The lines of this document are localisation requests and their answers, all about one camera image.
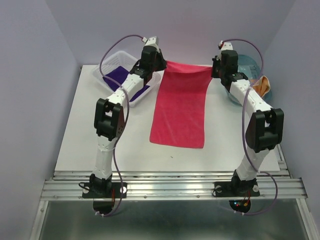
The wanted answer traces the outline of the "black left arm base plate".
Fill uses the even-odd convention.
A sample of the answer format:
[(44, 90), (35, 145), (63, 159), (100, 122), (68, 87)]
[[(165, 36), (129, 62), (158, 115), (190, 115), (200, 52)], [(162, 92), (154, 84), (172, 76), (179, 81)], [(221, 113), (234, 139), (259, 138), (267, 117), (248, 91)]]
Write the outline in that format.
[(123, 187), (120, 182), (112, 182), (111, 186), (103, 191), (93, 190), (89, 182), (80, 182), (78, 186), (82, 189), (83, 199), (119, 199), (127, 197), (128, 184), (126, 182), (123, 183)]

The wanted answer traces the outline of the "pink towel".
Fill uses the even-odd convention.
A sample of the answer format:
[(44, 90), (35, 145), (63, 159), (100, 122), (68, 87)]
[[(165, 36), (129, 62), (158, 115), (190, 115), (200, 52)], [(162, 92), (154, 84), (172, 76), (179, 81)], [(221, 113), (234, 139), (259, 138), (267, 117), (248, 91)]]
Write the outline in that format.
[(190, 149), (205, 145), (205, 104), (210, 66), (168, 61), (158, 89), (149, 140)]

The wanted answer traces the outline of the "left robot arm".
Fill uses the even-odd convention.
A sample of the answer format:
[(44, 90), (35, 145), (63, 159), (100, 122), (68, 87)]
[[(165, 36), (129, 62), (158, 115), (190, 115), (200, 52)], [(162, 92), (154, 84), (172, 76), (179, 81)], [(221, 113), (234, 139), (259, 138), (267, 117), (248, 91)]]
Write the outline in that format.
[(118, 89), (106, 99), (100, 98), (96, 102), (93, 126), (98, 136), (98, 147), (88, 189), (100, 197), (111, 193), (113, 152), (129, 118), (125, 116), (124, 109), (129, 111), (130, 100), (146, 89), (154, 72), (163, 71), (166, 67), (160, 48), (156, 44), (146, 44), (140, 59)]

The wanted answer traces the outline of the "purple towel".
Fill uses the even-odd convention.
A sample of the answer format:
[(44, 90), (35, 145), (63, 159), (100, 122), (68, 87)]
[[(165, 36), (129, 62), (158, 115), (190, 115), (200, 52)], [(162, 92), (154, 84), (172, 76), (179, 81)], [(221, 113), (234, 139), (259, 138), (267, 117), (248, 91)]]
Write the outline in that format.
[[(122, 85), (124, 83), (124, 81), (126, 80), (128, 74), (129, 74), (128, 70), (126, 70), (122, 66), (118, 66), (116, 69), (114, 69), (111, 72), (107, 73), (103, 77), (103, 80), (112, 89), (112, 91), (115, 92), (119, 88), (119, 86), (116, 83), (114, 83), (113, 81), (111, 81), (110, 79), (108, 79), (108, 78), (111, 78), (111, 79), (115, 80), (117, 83)], [(133, 103), (138, 97), (140, 97), (142, 94), (144, 94), (147, 91), (148, 88), (150, 88), (150, 86), (149, 85), (145, 85), (141, 90), (139, 90), (130, 99), (129, 102)]]

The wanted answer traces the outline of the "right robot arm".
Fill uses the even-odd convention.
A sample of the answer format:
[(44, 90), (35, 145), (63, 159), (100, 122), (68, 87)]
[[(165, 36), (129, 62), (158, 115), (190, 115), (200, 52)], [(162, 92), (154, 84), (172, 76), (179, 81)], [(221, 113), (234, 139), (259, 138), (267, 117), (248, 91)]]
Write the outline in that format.
[(238, 71), (238, 53), (221, 50), (213, 58), (212, 77), (219, 78), (229, 94), (242, 106), (241, 117), (249, 117), (248, 125), (241, 121), (244, 157), (230, 181), (214, 183), (215, 197), (242, 197), (247, 193), (259, 195), (257, 174), (266, 156), (281, 141), (284, 112), (273, 108), (253, 89), (248, 77)]

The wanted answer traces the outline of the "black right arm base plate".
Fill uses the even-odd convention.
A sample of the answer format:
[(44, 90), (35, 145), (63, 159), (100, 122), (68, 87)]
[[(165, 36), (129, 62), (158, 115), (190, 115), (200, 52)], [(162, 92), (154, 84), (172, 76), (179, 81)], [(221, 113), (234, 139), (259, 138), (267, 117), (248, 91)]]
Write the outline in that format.
[(252, 184), (235, 185), (230, 181), (216, 181), (213, 185), (214, 196), (217, 198), (235, 199), (237, 197), (259, 197), (261, 195), (259, 189), (254, 190), (255, 185)]

